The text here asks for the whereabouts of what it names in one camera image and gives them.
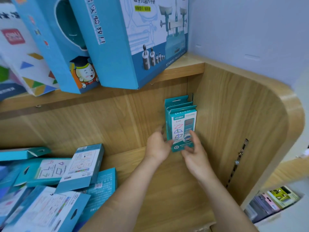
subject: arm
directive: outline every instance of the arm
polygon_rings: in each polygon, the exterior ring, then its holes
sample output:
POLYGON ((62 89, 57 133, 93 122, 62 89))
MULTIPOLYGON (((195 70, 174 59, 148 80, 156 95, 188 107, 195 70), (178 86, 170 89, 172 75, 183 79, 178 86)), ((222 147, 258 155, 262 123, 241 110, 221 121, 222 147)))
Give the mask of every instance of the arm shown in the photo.
POLYGON ((258 232, 215 175, 198 136, 193 131, 190 134, 194 149, 185 147, 181 153, 189 171, 196 177, 209 199, 219 231, 258 232))
POLYGON ((162 127, 148 138, 144 159, 80 230, 133 231, 149 183, 160 164, 168 157, 173 141, 164 142, 162 127))

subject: cartoon boy with graduation cap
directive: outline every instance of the cartoon boy with graduation cap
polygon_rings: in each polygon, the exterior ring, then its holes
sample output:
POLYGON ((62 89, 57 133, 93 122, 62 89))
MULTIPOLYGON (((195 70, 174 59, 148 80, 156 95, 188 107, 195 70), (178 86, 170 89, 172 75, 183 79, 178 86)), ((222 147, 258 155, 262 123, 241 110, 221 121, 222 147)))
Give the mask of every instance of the cartoon boy with graduation cap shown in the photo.
POLYGON ((95 81, 99 81, 95 69, 92 64, 88 62, 88 58, 89 57, 85 56, 77 56, 70 61, 75 64, 76 75, 82 83, 83 88, 86 88, 86 85, 92 84, 95 81))

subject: cartoon face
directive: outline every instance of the cartoon face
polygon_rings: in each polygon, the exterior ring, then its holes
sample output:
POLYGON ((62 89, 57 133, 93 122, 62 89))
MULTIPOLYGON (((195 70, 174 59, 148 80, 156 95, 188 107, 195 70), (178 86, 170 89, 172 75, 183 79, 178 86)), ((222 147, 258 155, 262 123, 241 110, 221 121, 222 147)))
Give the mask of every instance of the cartoon face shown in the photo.
POLYGON ((85 68, 76 69, 76 74, 82 82, 88 82, 95 78, 95 70, 90 63, 85 68))

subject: blue triangle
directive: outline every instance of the blue triangle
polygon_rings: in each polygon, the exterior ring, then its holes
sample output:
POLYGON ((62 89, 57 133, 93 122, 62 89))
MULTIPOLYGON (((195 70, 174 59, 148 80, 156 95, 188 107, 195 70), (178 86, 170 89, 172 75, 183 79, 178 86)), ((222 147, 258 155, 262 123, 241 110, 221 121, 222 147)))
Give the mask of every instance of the blue triangle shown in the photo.
POLYGON ((46 85, 44 93, 46 94, 48 92, 54 91, 55 89, 56 89, 55 87, 51 87, 49 85, 46 85))
POLYGON ((20 69, 24 69, 24 68, 27 68, 27 67, 33 67, 33 65, 30 64, 30 63, 22 62, 20 69))

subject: forearm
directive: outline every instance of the forearm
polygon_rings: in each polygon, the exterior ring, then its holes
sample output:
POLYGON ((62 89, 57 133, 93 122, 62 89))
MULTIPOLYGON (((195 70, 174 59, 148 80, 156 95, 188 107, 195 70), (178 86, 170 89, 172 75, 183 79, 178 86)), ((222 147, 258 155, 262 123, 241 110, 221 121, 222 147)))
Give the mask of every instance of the forearm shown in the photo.
POLYGON ((151 158, 143 159, 129 178, 87 222, 82 231, 89 231, 90 224, 101 225, 97 226, 97 232, 133 231, 149 183, 158 166, 159 164, 151 158))
POLYGON ((215 174, 200 182, 213 209, 221 232, 258 231, 215 174))

